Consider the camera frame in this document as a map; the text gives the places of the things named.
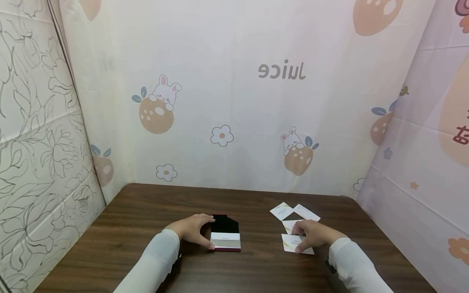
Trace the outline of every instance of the right hand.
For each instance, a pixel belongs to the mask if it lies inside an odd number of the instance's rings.
[[[179,240],[184,239],[187,242],[207,247],[210,250],[214,250],[215,246],[208,239],[200,234],[200,228],[207,223],[213,223],[215,219],[213,216],[206,214],[195,214],[189,218],[185,218],[166,226],[165,229],[170,229],[176,232],[179,236]]]
[[[292,235],[306,234],[306,238],[295,249],[296,253],[301,253],[311,247],[321,245],[332,245],[340,238],[347,236],[337,230],[326,225],[320,224],[313,220],[298,221],[292,229]]]

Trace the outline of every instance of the white business card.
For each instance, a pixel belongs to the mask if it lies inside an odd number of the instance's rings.
[[[302,220],[290,220],[290,221],[282,221],[283,226],[285,227],[285,231],[288,235],[291,235],[293,227],[295,223]]]
[[[318,222],[321,219],[320,216],[316,215],[315,213],[300,204],[297,204],[293,211],[306,220],[314,220]]]
[[[304,236],[282,234],[283,250],[287,252],[295,252],[295,248],[303,241],[304,238]],[[308,248],[302,253],[313,255],[314,251],[312,248]]]
[[[280,221],[288,217],[293,213],[293,209],[286,203],[281,203],[275,208],[271,209],[270,212]]]

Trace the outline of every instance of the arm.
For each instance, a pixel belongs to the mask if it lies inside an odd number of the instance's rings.
[[[153,237],[114,293],[155,293],[178,258],[180,240],[197,243],[210,250],[215,249],[210,241],[200,235],[200,228],[214,221],[213,216],[196,214],[168,225]]]
[[[345,234],[312,220],[295,223],[292,234],[303,233],[306,238],[295,251],[300,253],[310,247],[329,245],[329,264],[351,293],[393,292],[363,250]]]
[[[351,293],[393,292],[363,250],[349,238],[340,238],[331,245],[329,264]]]
[[[177,260],[179,237],[165,229],[150,241],[142,256],[114,293],[155,293]]]

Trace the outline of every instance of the dark brown table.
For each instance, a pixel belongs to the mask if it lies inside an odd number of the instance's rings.
[[[357,242],[394,292],[435,292],[350,198],[144,184],[124,187],[35,292],[110,293],[167,224],[216,212],[239,222],[242,251],[184,244],[180,263],[158,292],[333,292],[324,259],[283,251],[285,230],[269,212],[283,201],[302,204]]]

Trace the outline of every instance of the rabbit cartoon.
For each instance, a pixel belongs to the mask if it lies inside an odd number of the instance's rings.
[[[174,103],[176,102],[176,93],[182,90],[182,87],[178,83],[168,85],[168,78],[166,75],[159,77],[159,85],[153,91],[153,94],[148,95],[148,98],[155,102],[157,99],[162,100],[166,103],[166,109],[168,111],[174,110]]]
[[[290,134],[282,134],[280,137],[283,141],[283,146],[285,149],[285,152],[283,153],[284,156],[288,155],[290,152],[290,148],[293,146],[296,146],[299,149],[302,149],[304,145],[301,143],[300,137],[296,134],[296,127],[293,126],[290,128]]]

